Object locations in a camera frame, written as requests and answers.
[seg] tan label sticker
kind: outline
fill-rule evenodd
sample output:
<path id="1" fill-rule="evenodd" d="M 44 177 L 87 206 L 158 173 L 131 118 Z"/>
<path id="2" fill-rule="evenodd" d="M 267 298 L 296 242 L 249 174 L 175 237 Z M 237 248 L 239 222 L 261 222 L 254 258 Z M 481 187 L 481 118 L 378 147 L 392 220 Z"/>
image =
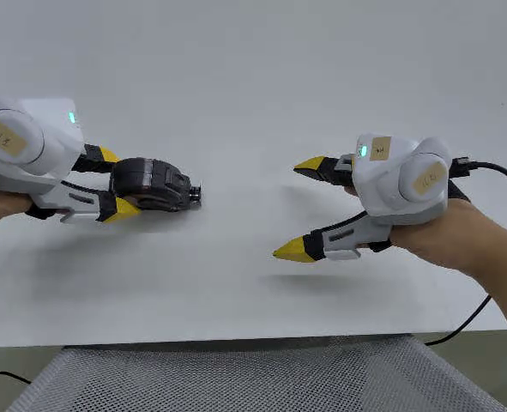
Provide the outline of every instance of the tan label sticker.
<path id="1" fill-rule="evenodd" d="M 386 161 L 390 153 L 390 136 L 374 137 L 371 141 L 370 161 Z"/>
<path id="2" fill-rule="evenodd" d="M 442 163 L 435 161 L 432 163 L 414 182 L 413 188 L 417 193 L 423 196 L 439 182 L 446 174 L 446 169 Z"/>
<path id="3" fill-rule="evenodd" d="M 0 122 L 0 149 L 16 157 L 27 146 L 27 141 Z"/>

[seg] black connector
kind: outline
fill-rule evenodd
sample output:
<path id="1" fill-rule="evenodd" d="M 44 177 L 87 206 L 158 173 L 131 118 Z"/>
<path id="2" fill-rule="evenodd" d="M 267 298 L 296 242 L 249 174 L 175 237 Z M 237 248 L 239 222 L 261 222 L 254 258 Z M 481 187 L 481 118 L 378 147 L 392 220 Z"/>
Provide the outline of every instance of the black connector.
<path id="1" fill-rule="evenodd" d="M 470 176 L 470 171 L 476 168 L 472 163 L 468 157 L 456 157 L 451 161 L 450 179 Z"/>

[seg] white table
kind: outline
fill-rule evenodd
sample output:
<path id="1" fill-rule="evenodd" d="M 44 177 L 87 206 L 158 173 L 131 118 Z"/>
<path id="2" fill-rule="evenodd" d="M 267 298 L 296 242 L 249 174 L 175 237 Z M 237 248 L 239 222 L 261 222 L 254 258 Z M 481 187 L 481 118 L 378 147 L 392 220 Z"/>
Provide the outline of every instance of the white table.
<path id="1" fill-rule="evenodd" d="M 404 251 L 271 252 L 360 210 L 292 172 L 358 134 L 507 166 L 507 2 L 0 3 L 0 92 L 75 100 L 90 142 L 168 160 L 202 209 L 0 222 L 0 346 L 452 330 L 483 290 Z M 507 227 L 507 181 L 459 182 Z M 471 329 L 503 329 L 494 304 Z"/>

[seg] fingers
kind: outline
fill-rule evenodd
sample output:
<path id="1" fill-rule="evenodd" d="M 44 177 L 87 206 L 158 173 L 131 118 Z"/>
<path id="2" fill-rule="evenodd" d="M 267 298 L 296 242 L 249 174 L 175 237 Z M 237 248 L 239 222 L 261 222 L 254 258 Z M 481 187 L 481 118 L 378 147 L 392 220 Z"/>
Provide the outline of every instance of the fingers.
<path id="1" fill-rule="evenodd" d="M 345 192 L 349 195 L 358 196 L 358 193 L 356 192 L 356 189 L 354 189 L 352 186 L 345 186 Z"/>

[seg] gray plastic part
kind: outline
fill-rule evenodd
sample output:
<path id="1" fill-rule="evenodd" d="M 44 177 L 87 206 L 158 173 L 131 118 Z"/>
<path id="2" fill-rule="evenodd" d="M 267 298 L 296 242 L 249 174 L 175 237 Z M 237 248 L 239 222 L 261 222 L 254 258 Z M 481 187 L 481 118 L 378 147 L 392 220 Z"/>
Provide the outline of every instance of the gray plastic part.
<path id="1" fill-rule="evenodd" d="M 351 164 L 352 159 L 353 154 L 344 154 L 339 158 L 333 170 L 340 172 L 351 172 L 353 170 L 353 165 Z"/>
<path id="2" fill-rule="evenodd" d="M 323 232 L 323 249 L 325 251 L 352 250 L 364 243 L 382 242 L 389 238 L 391 229 L 392 225 L 378 223 L 373 217 L 365 215 L 346 226 Z"/>
<path id="3" fill-rule="evenodd" d="M 448 198 L 446 189 L 446 198 L 429 209 L 423 210 L 422 212 L 415 213 L 413 215 L 386 215 L 386 216 L 374 216 L 372 219 L 378 225 L 420 225 L 427 223 L 432 219 L 436 219 L 443 214 L 448 208 Z"/>
<path id="4" fill-rule="evenodd" d="M 99 196 L 96 193 L 80 191 L 74 187 L 60 184 L 45 195 L 32 195 L 32 200 L 41 209 L 67 209 L 61 221 L 74 215 L 96 219 L 100 212 Z"/>

